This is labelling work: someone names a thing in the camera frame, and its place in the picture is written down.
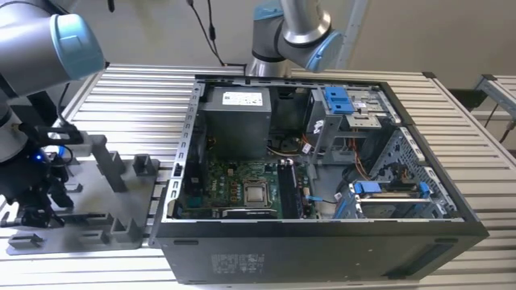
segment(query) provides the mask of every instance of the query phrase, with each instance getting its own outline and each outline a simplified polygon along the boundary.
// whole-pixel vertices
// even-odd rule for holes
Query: metal chassis frame
[[[253,77],[228,77],[228,76],[196,76],[204,79],[203,82],[213,82],[220,85],[251,85]],[[427,276],[435,269],[437,269],[445,262],[463,253],[472,245],[480,242],[487,236],[488,232],[484,228],[479,218],[476,217],[464,197],[461,196],[432,150],[429,145],[419,133],[415,127],[415,122],[408,114],[400,100],[397,99],[387,82],[364,82],[355,80],[311,80],[311,79],[277,79],[277,78],[259,78],[259,83],[275,85],[292,85],[297,86],[301,83],[305,86],[321,86],[323,83],[331,83],[332,85],[345,84],[347,82],[359,83],[361,85],[376,85],[381,87],[387,98],[389,99],[397,115],[401,118],[401,126],[409,131],[413,140],[417,143],[419,148],[427,159],[427,164],[433,168],[433,171],[443,183],[444,188],[451,195],[453,202],[457,206],[457,210],[464,218],[464,222],[428,222],[417,220],[412,222],[392,222],[387,228],[383,223],[379,222],[325,222],[303,220],[295,222],[295,220],[283,220],[281,222],[228,222],[225,221],[173,221],[164,214],[165,208],[168,214],[173,206],[168,206],[168,203],[177,197],[180,189],[180,179],[184,177],[184,166],[188,151],[188,142],[191,138],[191,132],[193,129],[195,114],[197,111],[199,98],[203,95],[204,86],[199,86],[195,83],[193,97],[188,106],[187,121],[184,123],[183,136],[180,140],[180,149],[176,155],[175,168],[172,170],[171,180],[168,182],[168,188],[163,191],[163,195],[159,203],[159,210],[155,217],[155,223],[151,233],[149,244],[156,246],[161,245],[167,256],[167,245],[199,245],[200,241],[208,243],[208,240],[219,238],[271,238],[271,237],[352,237],[361,236],[364,240],[371,238],[388,239],[395,236],[433,236],[435,241],[440,243],[443,240],[445,243],[452,243],[451,248],[440,253],[437,257],[432,257],[432,260],[427,260],[425,266],[421,266],[413,273],[392,272],[385,273],[384,279],[420,279]],[[420,257],[412,257],[411,259],[424,260],[424,255]]]

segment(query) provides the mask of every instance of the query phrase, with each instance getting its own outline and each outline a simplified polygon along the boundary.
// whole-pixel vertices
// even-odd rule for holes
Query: black cable
[[[217,44],[215,42],[217,35],[215,34],[213,17],[212,17],[212,13],[211,13],[211,0],[208,0],[208,17],[209,17],[209,27],[208,27],[209,40],[211,40],[211,43],[213,44],[215,53],[217,53],[217,55],[220,57]]]
[[[511,132],[511,130],[505,130],[505,132],[503,133],[501,139],[499,141],[500,143],[503,143],[505,141],[505,138],[507,138],[509,132]]]
[[[71,149],[67,145],[60,145],[60,147],[65,148],[65,150],[67,150],[68,153],[71,154],[71,158],[69,158],[65,162],[63,162],[61,164],[52,164],[52,167],[63,167],[63,166],[67,166],[67,165],[69,165],[69,163],[72,163],[72,161],[73,161],[75,155],[73,155],[72,149]]]
[[[244,76],[245,76],[245,70],[247,70],[247,67],[248,67],[248,64],[247,64],[247,63],[225,63],[225,62],[221,60],[221,58],[220,58],[219,49],[217,49],[217,44],[216,44],[216,42],[215,42],[216,34],[215,34],[213,16],[212,16],[212,10],[211,10],[211,0],[208,0],[209,39],[211,39],[211,42],[213,43],[213,46],[212,46],[212,44],[211,44],[211,42],[209,42],[209,39],[208,39],[207,31],[205,31],[205,29],[204,29],[204,25],[203,25],[203,21],[201,21],[201,18],[200,18],[200,16],[199,16],[199,13],[197,13],[197,9],[195,9],[195,7],[193,7],[193,0],[187,0],[187,4],[188,4],[188,6],[192,8],[192,10],[193,10],[195,17],[197,18],[199,25],[201,26],[201,30],[203,30],[204,38],[205,38],[207,43],[208,43],[209,50],[211,50],[211,52],[213,53],[213,55],[216,56],[220,65],[221,65],[221,66],[241,66],[241,67],[244,68]]]
[[[325,202],[327,204],[337,204],[336,201],[327,201],[325,199],[323,199],[321,202]]]
[[[493,113],[495,113],[495,111],[496,111],[497,108],[499,108],[499,104],[496,104],[496,106],[493,107],[493,109],[492,109],[492,111],[491,111],[489,117],[487,118],[487,121],[485,121],[484,128],[487,128],[487,125],[489,124],[492,115],[493,115]]]
[[[69,125],[69,122],[64,119],[63,113],[61,113],[61,105],[63,105],[64,95],[67,94],[69,86],[71,86],[71,83],[67,83],[67,85],[64,86],[64,90],[63,90],[61,96],[59,98],[59,102],[57,102],[57,110],[56,110],[56,112],[57,112],[57,118],[61,121],[61,126]]]
[[[209,50],[211,50],[211,52],[215,54],[215,56],[216,56],[216,58],[217,58],[217,60],[219,60],[220,65],[224,66],[224,62],[223,62],[223,60],[220,59],[219,54],[215,52],[213,47],[211,46],[209,39],[208,39],[208,34],[207,34],[205,29],[204,29],[204,25],[203,25],[203,21],[201,21],[201,17],[199,16],[197,9],[195,9],[195,7],[193,7],[193,1],[187,1],[187,3],[188,3],[189,7],[191,7],[192,10],[193,10],[195,17],[197,18],[199,25],[201,26],[201,30],[203,30],[204,38],[205,38],[207,43],[208,43]]]

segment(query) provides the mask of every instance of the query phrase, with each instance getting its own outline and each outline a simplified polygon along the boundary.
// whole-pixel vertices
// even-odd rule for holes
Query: slatted metal platform
[[[476,89],[492,97],[499,106],[516,119],[516,76],[483,75]]]
[[[195,74],[240,75],[231,68],[112,65],[85,82],[64,115],[81,130],[105,134],[121,156],[149,153],[171,174]],[[516,160],[436,79],[421,73],[293,71],[295,77],[385,81],[405,106],[437,159],[479,214],[491,237],[420,282],[232,285],[235,289],[516,289]],[[156,186],[156,212],[164,185]],[[148,232],[152,225],[148,219]],[[0,230],[0,249],[11,230]],[[155,287],[192,289],[175,281],[160,250],[8,256],[0,251],[0,285],[56,289]],[[196,285],[221,289],[228,285]]]

